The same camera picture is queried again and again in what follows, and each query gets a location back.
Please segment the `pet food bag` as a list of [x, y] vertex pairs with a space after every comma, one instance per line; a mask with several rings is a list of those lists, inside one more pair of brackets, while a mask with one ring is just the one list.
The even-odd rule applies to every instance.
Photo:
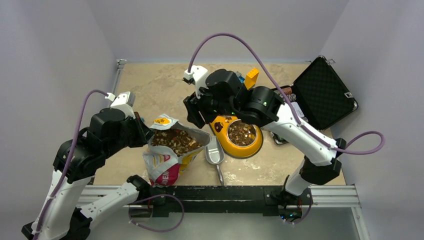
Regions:
[[211, 142], [211, 136], [199, 129], [180, 124], [176, 118], [161, 114], [150, 126], [154, 135], [142, 154], [147, 177], [153, 187], [176, 183], [190, 163]]

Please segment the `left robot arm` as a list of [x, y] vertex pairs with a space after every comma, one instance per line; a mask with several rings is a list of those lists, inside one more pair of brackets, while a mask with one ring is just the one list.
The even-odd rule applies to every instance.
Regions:
[[36, 220], [21, 229], [27, 239], [85, 240], [119, 208], [148, 201], [150, 184], [132, 175], [111, 193], [78, 206], [83, 190], [108, 158], [124, 148], [147, 145], [154, 134], [133, 110], [132, 92], [106, 93], [105, 98], [110, 106], [94, 114], [88, 127], [77, 125], [73, 138], [59, 147], [43, 207]]

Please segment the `silver metal food scoop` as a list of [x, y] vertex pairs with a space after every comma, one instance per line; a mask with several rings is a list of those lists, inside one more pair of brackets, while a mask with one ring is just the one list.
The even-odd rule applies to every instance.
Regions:
[[206, 145], [205, 158], [209, 164], [215, 166], [220, 185], [224, 186], [225, 181], [220, 168], [220, 164], [225, 159], [225, 153], [216, 136], [212, 136], [210, 138], [210, 142]]

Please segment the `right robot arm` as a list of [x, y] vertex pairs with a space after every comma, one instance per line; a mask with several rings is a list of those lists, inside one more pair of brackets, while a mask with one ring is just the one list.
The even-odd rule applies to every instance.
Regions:
[[346, 142], [326, 137], [300, 119], [289, 102], [274, 90], [265, 86], [247, 88], [233, 71], [209, 72], [202, 66], [185, 70], [183, 80], [195, 87], [183, 103], [187, 120], [198, 128], [218, 116], [236, 117], [245, 124], [278, 134], [303, 153], [302, 164], [286, 177], [281, 191], [274, 195], [279, 205], [298, 205], [310, 185], [324, 185], [340, 175], [339, 147]]

